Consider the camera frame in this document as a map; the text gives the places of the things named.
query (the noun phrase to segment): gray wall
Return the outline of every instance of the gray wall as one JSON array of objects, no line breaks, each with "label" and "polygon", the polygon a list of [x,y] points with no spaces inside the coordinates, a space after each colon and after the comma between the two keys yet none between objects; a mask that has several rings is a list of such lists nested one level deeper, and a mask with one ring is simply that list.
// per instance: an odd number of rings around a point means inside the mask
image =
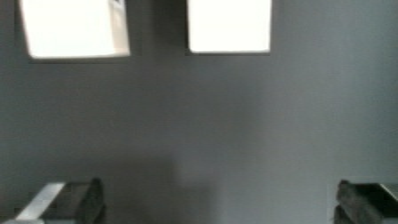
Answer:
[{"label": "gray wall", "polygon": [[268,56],[185,56],[183,0],[128,2],[135,55],[32,63],[0,2],[0,216],[99,176],[110,223],[329,223],[398,182],[398,1],[275,1]]}]

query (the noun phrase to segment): gray surface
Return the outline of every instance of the gray surface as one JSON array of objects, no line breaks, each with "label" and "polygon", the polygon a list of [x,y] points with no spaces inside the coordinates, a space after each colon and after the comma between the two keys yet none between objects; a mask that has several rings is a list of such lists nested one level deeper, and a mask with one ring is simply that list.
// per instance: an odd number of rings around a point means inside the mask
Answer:
[{"label": "gray surface", "polygon": [[7,220],[3,224],[44,224],[42,220]]},{"label": "gray surface", "polygon": [[398,219],[384,219],[382,224],[398,224]]},{"label": "gray surface", "polygon": [[128,2],[140,56],[42,65],[0,1],[3,218],[99,176],[115,224],[320,224],[339,179],[396,180],[398,1],[275,1],[272,54],[234,57],[185,56],[181,2]]}]

